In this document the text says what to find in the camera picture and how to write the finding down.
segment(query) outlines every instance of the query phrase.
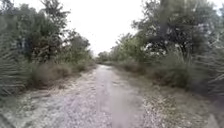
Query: overcast sky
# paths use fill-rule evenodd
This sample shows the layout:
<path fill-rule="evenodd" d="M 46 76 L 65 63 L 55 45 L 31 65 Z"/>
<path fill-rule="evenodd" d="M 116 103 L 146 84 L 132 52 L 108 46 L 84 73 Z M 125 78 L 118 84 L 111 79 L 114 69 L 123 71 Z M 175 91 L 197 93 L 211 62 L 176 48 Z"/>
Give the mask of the overcast sky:
<path fill-rule="evenodd" d="M 134 32 L 133 20 L 142 17 L 142 0 L 60 0 L 70 10 L 69 28 L 75 28 L 91 44 L 94 54 L 108 51 L 121 34 Z M 211 0 L 221 6 L 224 0 Z M 43 8 L 40 0 L 14 0 L 15 5 Z"/>

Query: tree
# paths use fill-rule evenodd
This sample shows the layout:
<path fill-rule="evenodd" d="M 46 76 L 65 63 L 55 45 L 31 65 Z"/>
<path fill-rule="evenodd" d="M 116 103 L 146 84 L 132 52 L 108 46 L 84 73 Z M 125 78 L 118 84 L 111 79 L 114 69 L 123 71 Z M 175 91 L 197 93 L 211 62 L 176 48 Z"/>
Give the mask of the tree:
<path fill-rule="evenodd" d="M 218 16 L 206 0 L 150 1 L 144 7 L 145 18 L 134 22 L 141 46 L 163 53 L 178 46 L 183 55 L 203 52 L 215 36 Z"/>

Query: gravel road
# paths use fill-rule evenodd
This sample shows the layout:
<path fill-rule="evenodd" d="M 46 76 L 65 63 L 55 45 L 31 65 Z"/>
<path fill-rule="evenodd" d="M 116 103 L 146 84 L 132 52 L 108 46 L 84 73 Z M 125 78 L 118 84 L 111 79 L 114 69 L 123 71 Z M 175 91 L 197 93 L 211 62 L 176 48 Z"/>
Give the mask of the gravel road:
<path fill-rule="evenodd" d="M 16 128 L 204 128 L 214 120 L 208 104 L 99 65 L 61 83 L 60 89 L 7 97 L 0 112 Z"/>

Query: bush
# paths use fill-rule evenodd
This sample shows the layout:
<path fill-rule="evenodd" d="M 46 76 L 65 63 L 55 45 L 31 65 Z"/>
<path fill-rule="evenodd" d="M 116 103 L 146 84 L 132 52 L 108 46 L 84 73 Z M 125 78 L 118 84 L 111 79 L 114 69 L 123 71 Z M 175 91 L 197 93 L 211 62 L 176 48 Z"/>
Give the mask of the bush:
<path fill-rule="evenodd" d="M 32 70 L 28 79 L 28 88 L 48 87 L 53 81 L 68 77 L 72 74 L 72 68 L 65 63 L 48 62 L 39 65 Z"/>
<path fill-rule="evenodd" d="M 187 88 L 193 71 L 192 65 L 180 52 L 170 52 L 153 64 L 150 74 L 161 85 Z"/>

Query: foliage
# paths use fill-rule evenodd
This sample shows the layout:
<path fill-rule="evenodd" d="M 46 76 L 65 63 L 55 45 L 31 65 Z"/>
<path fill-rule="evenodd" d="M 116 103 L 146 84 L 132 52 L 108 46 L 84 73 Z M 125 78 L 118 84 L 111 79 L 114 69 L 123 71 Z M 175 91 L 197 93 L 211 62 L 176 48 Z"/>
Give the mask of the foliage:
<path fill-rule="evenodd" d="M 150 52 L 167 52 L 178 45 L 186 57 L 203 52 L 216 32 L 219 17 L 206 0 L 150 1 L 144 19 L 134 22 L 141 46 Z"/>
<path fill-rule="evenodd" d="M 58 0 L 43 0 L 36 11 L 2 0 L 0 9 L 0 90 L 10 85 L 42 87 L 85 69 L 92 60 L 89 42 L 67 30 L 68 11 Z"/>

